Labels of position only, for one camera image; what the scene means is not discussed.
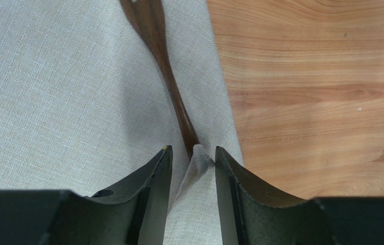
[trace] brown wooden utensil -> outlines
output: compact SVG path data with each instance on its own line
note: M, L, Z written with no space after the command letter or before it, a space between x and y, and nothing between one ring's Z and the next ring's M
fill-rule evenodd
M193 146L199 144L199 140L187 115L169 63L162 2L161 0L119 1L133 28L145 42L159 65L175 108L181 135L190 159L193 155Z

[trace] cloth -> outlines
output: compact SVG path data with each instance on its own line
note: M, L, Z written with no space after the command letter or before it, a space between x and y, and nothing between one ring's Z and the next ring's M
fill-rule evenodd
M202 149L214 157L220 145L241 162L206 1L163 6ZM176 201L165 244L221 244L214 168L181 185L189 162L168 91L119 1L0 0L0 189L93 195L168 144Z

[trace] wooden spoon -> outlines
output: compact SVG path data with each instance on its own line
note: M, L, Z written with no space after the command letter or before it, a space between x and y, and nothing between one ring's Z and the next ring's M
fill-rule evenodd
M133 28L145 42L157 61L169 95L175 108L181 135L189 159L193 155L193 146L199 144L198 136L187 115L180 91L175 82L169 63L166 46L165 15L161 0L119 0Z

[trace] screw hole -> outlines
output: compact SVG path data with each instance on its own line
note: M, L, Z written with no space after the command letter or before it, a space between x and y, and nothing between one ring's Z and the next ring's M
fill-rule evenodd
M104 197L108 197L110 195L113 195L112 190L100 190L100 191L97 191L97 193L95 195L93 195L92 197L93 198L104 198Z

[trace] wooden table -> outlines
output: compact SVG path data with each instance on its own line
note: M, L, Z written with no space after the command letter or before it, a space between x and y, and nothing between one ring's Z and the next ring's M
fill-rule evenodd
M245 166L302 198L384 195L384 1L208 6Z

